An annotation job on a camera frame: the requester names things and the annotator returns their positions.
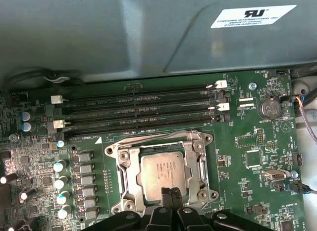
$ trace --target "integrated circuit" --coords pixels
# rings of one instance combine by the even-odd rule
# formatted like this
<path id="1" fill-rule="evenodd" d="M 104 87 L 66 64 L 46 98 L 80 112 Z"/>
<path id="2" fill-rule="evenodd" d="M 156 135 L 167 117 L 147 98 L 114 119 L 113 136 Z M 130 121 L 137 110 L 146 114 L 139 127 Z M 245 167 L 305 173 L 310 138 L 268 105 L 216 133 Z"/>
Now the integrated circuit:
<path id="1" fill-rule="evenodd" d="M 281 231 L 293 231 L 293 230 L 294 230 L 294 225 L 292 220 L 281 222 Z"/>
<path id="2" fill-rule="evenodd" d="M 63 226 L 52 227 L 52 231 L 63 231 Z"/>
<path id="3" fill-rule="evenodd" d="M 37 206 L 30 206 L 29 207 L 29 212 L 30 214 L 33 214 L 33 213 L 37 213 L 38 212 L 38 207 Z"/>
<path id="4" fill-rule="evenodd" d="M 21 164 L 23 164 L 23 165 L 30 163 L 30 158 L 29 158 L 29 156 L 22 156 L 22 157 L 20 158 L 20 162 L 21 162 Z"/>
<path id="5" fill-rule="evenodd" d="M 146 200 L 161 200 L 161 187 L 178 187 L 186 195 L 186 176 L 181 152 L 158 153 L 141 158 L 142 186 Z"/>
<path id="6" fill-rule="evenodd" d="M 43 185 L 52 185 L 52 179 L 50 176 L 45 176 L 42 178 Z"/>
<path id="7" fill-rule="evenodd" d="M 260 167 L 262 164 L 261 153 L 259 150 L 251 150 L 245 153 L 247 169 Z"/>

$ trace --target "white label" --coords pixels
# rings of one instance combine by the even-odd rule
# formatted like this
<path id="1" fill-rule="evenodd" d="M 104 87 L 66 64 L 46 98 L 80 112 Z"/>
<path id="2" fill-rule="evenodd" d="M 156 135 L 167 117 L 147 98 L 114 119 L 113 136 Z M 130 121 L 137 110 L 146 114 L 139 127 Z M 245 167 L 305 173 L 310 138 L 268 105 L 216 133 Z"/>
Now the white label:
<path id="1" fill-rule="evenodd" d="M 211 28 L 273 24 L 296 5 L 224 9 Z"/>

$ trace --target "wire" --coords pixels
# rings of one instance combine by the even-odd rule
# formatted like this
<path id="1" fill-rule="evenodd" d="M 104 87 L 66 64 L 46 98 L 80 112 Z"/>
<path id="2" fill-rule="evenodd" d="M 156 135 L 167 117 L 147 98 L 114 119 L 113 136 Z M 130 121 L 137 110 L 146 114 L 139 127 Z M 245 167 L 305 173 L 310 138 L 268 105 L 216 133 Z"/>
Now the wire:
<path id="1" fill-rule="evenodd" d="M 316 135 L 314 134 L 314 131 L 312 129 L 312 127 L 310 126 L 309 122 L 308 122 L 308 119 L 306 117 L 306 114 L 305 114 L 305 111 L 304 111 L 304 108 L 303 108 L 303 103 L 300 99 L 299 96 L 296 97 L 296 100 L 298 101 L 298 104 L 299 104 L 299 111 L 303 117 L 303 120 L 304 120 L 304 123 L 305 123 L 305 126 L 308 130 L 308 133 L 310 134 L 310 136 L 312 137 L 312 139 L 315 141 L 315 143 L 317 144 L 317 137 Z"/>
<path id="2" fill-rule="evenodd" d="M 8 107 L 11 107 L 12 98 L 10 95 L 10 89 L 16 83 L 33 79 L 37 77 L 43 77 L 45 80 L 52 83 L 63 83 L 71 79 L 74 84 L 84 84 L 84 82 L 78 77 L 80 71 L 78 70 L 51 70 L 48 68 L 33 68 L 31 71 L 20 73 L 11 77 L 6 77 L 1 85 L 1 92 L 4 102 Z"/>

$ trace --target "microchip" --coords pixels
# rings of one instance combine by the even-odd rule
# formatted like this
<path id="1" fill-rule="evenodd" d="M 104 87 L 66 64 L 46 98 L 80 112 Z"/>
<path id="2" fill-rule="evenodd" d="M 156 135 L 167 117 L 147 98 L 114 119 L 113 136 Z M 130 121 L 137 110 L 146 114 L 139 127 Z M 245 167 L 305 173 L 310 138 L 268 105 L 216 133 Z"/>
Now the microchip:
<path id="1" fill-rule="evenodd" d="M 256 214 L 266 214 L 266 209 L 262 205 L 255 205 L 253 210 Z"/>
<path id="2" fill-rule="evenodd" d="M 143 156 L 141 179 L 144 196 L 148 201 L 160 200 L 162 187 L 178 187 L 182 196 L 185 196 L 186 176 L 183 154 L 169 152 Z"/>
<path id="3" fill-rule="evenodd" d="M 218 161 L 218 167 L 224 167 L 225 166 L 225 162 L 224 161 Z"/>
<path id="4" fill-rule="evenodd" d="M 37 213 L 38 212 L 38 207 L 37 206 L 30 206 L 29 208 L 29 213 L 33 214 L 33 213 Z"/>
<path id="5" fill-rule="evenodd" d="M 43 183 L 43 185 L 51 185 L 52 179 L 49 176 L 45 176 L 42 178 L 42 183 Z"/>
<path id="6" fill-rule="evenodd" d="M 8 208 L 11 204 L 11 189 L 9 184 L 0 185 L 0 208 Z"/>
<path id="7" fill-rule="evenodd" d="M 0 151 L 0 158 L 1 159 L 10 159 L 11 152 L 10 151 Z"/>
<path id="8" fill-rule="evenodd" d="M 49 149 L 50 148 L 50 144 L 49 143 L 43 143 L 42 144 L 42 149 Z"/>
<path id="9" fill-rule="evenodd" d="M 20 158 L 20 161 L 21 161 L 21 164 L 28 164 L 28 163 L 30 163 L 30 158 L 29 158 L 29 156 L 22 156 Z"/>
<path id="10" fill-rule="evenodd" d="M 242 197 L 246 198 L 249 196 L 249 193 L 247 191 L 242 192 Z"/>
<path id="11" fill-rule="evenodd" d="M 293 231 L 293 230 L 294 230 L 294 226 L 293 226 L 292 220 L 281 222 L 281 231 Z"/>
<path id="12" fill-rule="evenodd" d="M 261 153 L 259 150 L 251 150 L 246 152 L 247 169 L 261 166 Z"/>
<path id="13" fill-rule="evenodd" d="M 52 227 L 52 231 L 63 231 L 63 227 L 62 226 Z"/>
<path id="14" fill-rule="evenodd" d="M 253 208 L 252 208 L 252 206 L 248 206 L 247 207 L 247 214 L 252 214 L 253 213 Z"/>

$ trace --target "electrolytic capacitor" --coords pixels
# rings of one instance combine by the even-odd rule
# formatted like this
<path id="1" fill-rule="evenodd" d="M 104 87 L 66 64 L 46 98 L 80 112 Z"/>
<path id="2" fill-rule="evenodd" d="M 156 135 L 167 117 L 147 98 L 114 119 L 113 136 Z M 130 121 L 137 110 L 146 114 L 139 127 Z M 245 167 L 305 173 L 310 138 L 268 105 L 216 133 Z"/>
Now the electrolytic capacitor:
<path id="1" fill-rule="evenodd" d="M 67 215 L 71 212 L 71 207 L 69 205 L 63 205 L 58 211 L 57 216 L 63 220 L 66 219 Z"/>
<path id="2" fill-rule="evenodd" d="M 17 173 L 11 173 L 8 175 L 5 175 L 0 178 L 0 183 L 1 184 L 7 184 L 11 181 L 17 180 L 18 179 L 18 174 Z"/>
<path id="3" fill-rule="evenodd" d="M 55 172 L 59 173 L 61 172 L 65 167 L 67 166 L 67 163 L 65 160 L 58 160 L 54 166 L 53 169 Z"/>
<path id="4" fill-rule="evenodd" d="M 61 176 L 58 180 L 54 182 L 54 187 L 58 190 L 62 189 L 68 183 L 68 178 Z"/>
<path id="5" fill-rule="evenodd" d="M 56 199 L 57 204 L 64 205 L 69 200 L 70 194 L 67 191 L 63 191 Z"/>
<path id="6" fill-rule="evenodd" d="M 30 112 L 23 112 L 21 114 L 21 120 L 26 122 L 26 121 L 29 121 L 29 120 L 33 120 L 34 119 L 34 115 Z"/>
<path id="7" fill-rule="evenodd" d="M 29 123 L 29 122 L 25 122 L 21 125 L 21 129 L 23 132 L 30 132 L 33 131 L 35 129 L 35 124 L 33 123 Z"/>
<path id="8" fill-rule="evenodd" d="M 32 195 L 36 194 L 36 189 L 35 188 L 30 188 L 24 192 L 21 193 L 20 198 L 21 200 L 26 200 L 27 198 L 29 198 Z"/>
<path id="9" fill-rule="evenodd" d="M 9 227 L 8 231 L 18 231 L 23 225 L 25 225 L 25 220 L 20 219 L 13 226 Z"/>

